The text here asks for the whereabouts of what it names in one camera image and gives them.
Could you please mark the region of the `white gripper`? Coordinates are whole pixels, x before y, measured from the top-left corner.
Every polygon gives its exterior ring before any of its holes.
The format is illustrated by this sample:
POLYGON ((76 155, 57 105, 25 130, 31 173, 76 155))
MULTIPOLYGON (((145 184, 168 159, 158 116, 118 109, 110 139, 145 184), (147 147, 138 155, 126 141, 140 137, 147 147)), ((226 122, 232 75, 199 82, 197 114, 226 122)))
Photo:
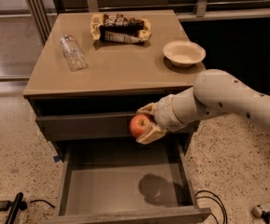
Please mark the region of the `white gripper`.
POLYGON ((136 138, 137 143, 150 144, 164 137, 166 132, 177 132, 187 126, 177 118, 172 105, 173 98, 174 96, 170 94, 160 99, 157 104, 149 103, 136 110, 137 114, 154 115, 156 122, 150 122, 139 128, 140 135, 136 138))

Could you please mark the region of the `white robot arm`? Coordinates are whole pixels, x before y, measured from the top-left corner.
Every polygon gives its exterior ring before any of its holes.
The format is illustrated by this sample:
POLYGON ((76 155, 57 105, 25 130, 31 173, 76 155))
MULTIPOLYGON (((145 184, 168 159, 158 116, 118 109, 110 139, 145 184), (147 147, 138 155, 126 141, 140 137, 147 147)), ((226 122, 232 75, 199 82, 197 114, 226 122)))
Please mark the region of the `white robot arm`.
POLYGON ((209 69, 200 73, 191 88, 170 94, 137 110, 153 121, 136 138, 146 145, 177 132, 197 120, 236 114, 270 134, 270 96, 255 91, 227 72, 209 69))

